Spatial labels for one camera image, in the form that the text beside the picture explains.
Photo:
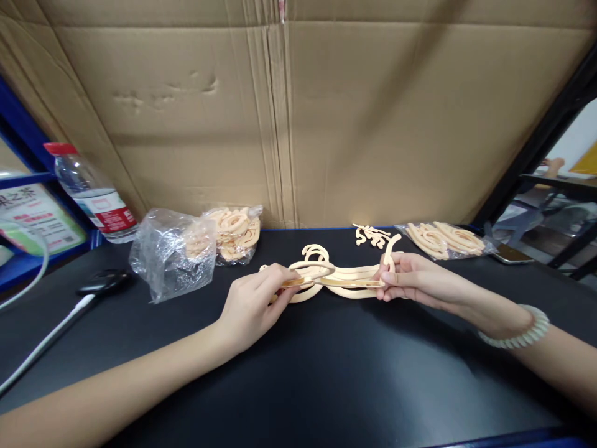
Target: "left hand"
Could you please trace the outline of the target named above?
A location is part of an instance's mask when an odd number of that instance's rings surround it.
[[[295,286],[279,292],[282,283],[299,277],[296,272],[274,263],[232,282],[216,325],[235,352],[245,351],[274,326],[288,302],[300,291],[300,287]],[[278,299],[270,305],[276,292],[279,292]]]

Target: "black tabletop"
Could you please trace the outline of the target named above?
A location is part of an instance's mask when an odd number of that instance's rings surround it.
[[[248,266],[216,268],[191,294],[149,304],[141,280],[98,301],[0,399],[0,413],[148,353],[216,320],[232,280],[262,264],[289,265],[319,243],[337,266],[379,262],[353,230],[263,232]],[[77,302],[91,274],[127,266],[128,245],[106,245],[47,276],[0,314],[6,378]],[[417,251],[403,239],[397,250]],[[597,346],[597,295],[539,264],[483,257],[442,263]],[[323,290],[291,305],[255,346],[184,387],[109,446],[423,447],[558,427],[577,411],[459,319],[412,302],[350,300]]]
[[[564,190],[565,192],[574,192],[580,194],[597,196],[597,179],[577,179],[574,177],[544,177],[534,174],[521,174],[521,179],[534,184],[549,185]]]

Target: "plastic bag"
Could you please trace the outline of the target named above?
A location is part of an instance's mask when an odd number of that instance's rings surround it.
[[[216,266],[249,264],[261,232],[263,206],[212,208],[201,215],[216,223]]]
[[[436,261],[470,258],[498,251],[489,239],[438,221],[399,224],[394,227]]]
[[[132,244],[129,263],[159,303],[211,282],[216,258],[212,220],[152,208]]]

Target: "blue metal shelf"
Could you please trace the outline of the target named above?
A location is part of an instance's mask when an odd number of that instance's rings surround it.
[[[99,246],[103,238],[89,218],[66,194],[53,174],[54,157],[44,148],[49,139],[39,128],[21,101],[0,77],[0,138],[31,171],[29,175],[0,180],[0,190],[43,184],[58,204],[67,210],[77,224],[85,231],[88,241],[65,252],[50,257],[49,267],[76,254],[87,252]],[[5,243],[15,255],[0,267],[0,291],[27,281],[37,275],[42,257],[27,254]]]

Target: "beige plastic part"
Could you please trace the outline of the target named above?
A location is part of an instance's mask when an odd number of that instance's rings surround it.
[[[210,237],[205,233],[203,226],[198,223],[191,224],[182,235],[185,241],[185,254],[188,259],[197,258],[210,245]]]
[[[452,227],[446,223],[434,221],[437,230],[446,239],[448,246],[454,252],[461,254],[481,255],[485,249],[485,243],[473,232]]]
[[[257,244],[261,234],[259,218],[249,221],[249,207],[239,210],[225,208],[210,213],[208,217],[216,222],[218,253],[226,261],[241,259]]]
[[[442,234],[433,226],[421,224],[416,227],[413,223],[408,223],[406,232],[412,241],[429,256],[448,259],[448,244],[442,239]]]
[[[394,260],[392,259],[392,249],[394,248],[394,244],[396,244],[401,239],[402,235],[397,233],[387,243],[386,253],[384,254],[384,264],[388,266],[390,272],[396,272],[396,266],[394,264]]]
[[[336,270],[336,266],[327,261],[297,261],[296,263],[292,263],[288,268],[293,271],[298,268],[310,268],[312,266],[323,268],[325,271],[320,269],[318,271],[309,271],[304,277],[283,283],[282,287],[287,288],[291,286],[301,286],[304,284],[316,283],[319,282],[321,278],[332,275]]]
[[[390,239],[389,232],[386,232],[386,231],[383,231],[380,229],[376,229],[371,226],[362,226],[362,225],[358,225],[358,224],[354,224],[354,223],[353,223],[353,226],[356,227],[356,231],[354,234],[358,238],[356,240],[357,246],[360,246],[365,241],[367,241],[367,239],[369,238],[371,240],[371,246],[383,249],[384,245],[386,244],[386,240]]]
[[[390,272],[396,271],[394,260],[391,253],[394,244],[402,238],[402,235],[394,235],[389,239],[386,253],[384,255],[384,264],[388,265]],[[289,269],[294,270],[300,275],[300,278],[285,282],[282,287],[300,286],[306,291],[300,292],[292,298],[290,303],[304,302],[325,286],[331,292],[345,297],[347,299],[365,299],[368,297],[375,297],[375,288],[383,287],[385,284],[382,281],[372,280],[371,278],[379,269],[379,265],[360,266],[357,268],[337,268],[329,262],[329,254],[327,250],[320,245],[311,244],[303,248],[302,254],[305,256],[305,261],[299,261],[289,266]],[[309,260],[309,257],[318,255],[318,260]],[[277,299],[277,296],[272,298],[272,302]]]

